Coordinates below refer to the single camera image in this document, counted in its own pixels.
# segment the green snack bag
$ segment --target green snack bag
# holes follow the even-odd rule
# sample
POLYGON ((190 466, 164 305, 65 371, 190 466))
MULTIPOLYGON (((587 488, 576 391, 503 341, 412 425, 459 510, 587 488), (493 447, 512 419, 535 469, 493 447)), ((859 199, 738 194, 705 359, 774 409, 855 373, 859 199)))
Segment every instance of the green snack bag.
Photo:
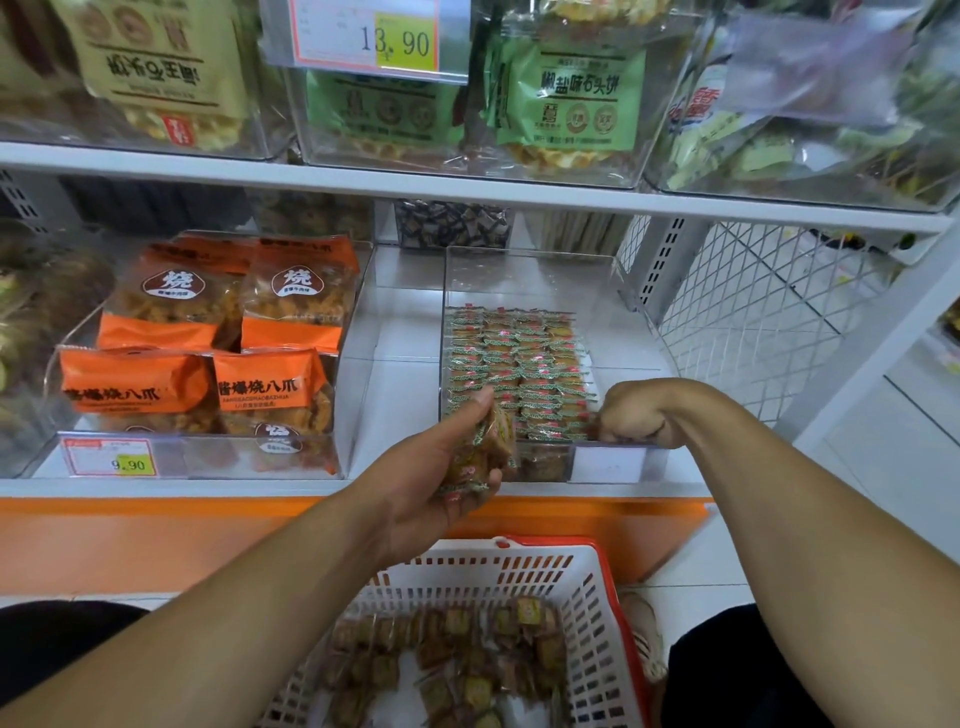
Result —
POLYGON ((644 50, 503 40, 488 123, 498 145, 541 171, 586 168, 636 146, 644 50))
POLYGON ((366 157, 459 155, 464 86, 309 71, 306 91, 311 126, 349 137, 366 157))

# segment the logo on bag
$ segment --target logo on bag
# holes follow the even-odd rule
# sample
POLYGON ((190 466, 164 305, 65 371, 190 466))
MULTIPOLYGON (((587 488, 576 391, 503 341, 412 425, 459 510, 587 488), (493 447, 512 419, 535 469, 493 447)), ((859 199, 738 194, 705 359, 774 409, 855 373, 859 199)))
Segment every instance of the logo on bag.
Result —
POLYGON ((144 293, 176 301, 195 299, 205 288, 204 279, 190 271, 163 271, 143 281, 144 293))
POLYGON ((300 433, 287 425, 260 423, 253 431, 257 446, 271 455, 292 455, 303 449, 300 433))
POLYGON ((270 283, 281 298, 284 296, 316 296, 324 290, 324 282, 305 265, 295 265, 274 276, 270 283))

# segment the white plastic basket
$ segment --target white plastic basket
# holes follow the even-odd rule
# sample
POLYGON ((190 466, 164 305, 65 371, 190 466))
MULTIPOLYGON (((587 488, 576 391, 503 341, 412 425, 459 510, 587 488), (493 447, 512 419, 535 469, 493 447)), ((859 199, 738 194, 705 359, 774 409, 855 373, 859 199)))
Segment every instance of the white plastic basket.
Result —
MULTIPOLYGON (((495 606, 518 595, 560 607, 566 635, 567 701, 577 728, 646 726, 645 683, 620 610, 607 557, 588 539, 512 537, 438 542, 420 558, 382 571, 348 613, 412 612, 421 606, 495 606)), ((257 728, 319 726, 311 708, 323 641, 275 696, 257 728)), ((393 713, 396 728, 407 725, 393 713)), ((420 726, 419 720, 410 723, 420 726)))

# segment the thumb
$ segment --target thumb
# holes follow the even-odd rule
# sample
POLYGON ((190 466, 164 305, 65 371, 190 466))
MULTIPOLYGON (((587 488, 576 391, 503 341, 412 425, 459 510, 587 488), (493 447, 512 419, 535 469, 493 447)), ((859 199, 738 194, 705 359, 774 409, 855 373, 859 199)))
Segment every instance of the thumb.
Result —
POLYGON ((453 449, 473 435, 473 430, 487 416, 492 405, 493 388, 488 385, 475 392, 456 412, 433 425, 428 431, 438 445, 453 449))

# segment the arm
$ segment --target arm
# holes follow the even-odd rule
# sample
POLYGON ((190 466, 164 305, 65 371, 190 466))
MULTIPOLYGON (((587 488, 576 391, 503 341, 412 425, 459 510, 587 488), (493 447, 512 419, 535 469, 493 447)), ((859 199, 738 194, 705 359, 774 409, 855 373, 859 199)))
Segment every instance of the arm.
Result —
MULTIPOLYGON (((482 499, 432 498, 492 390, 0 711, 0 728, 247 728, 379 569, 482 499)), ((491 473, 491 491, 500 472, 491 473)))
POLYGON ((960 567, 705 384, 617 384, 601 432, 689 447, 774 641, 836 725, 957 724, 960 567))

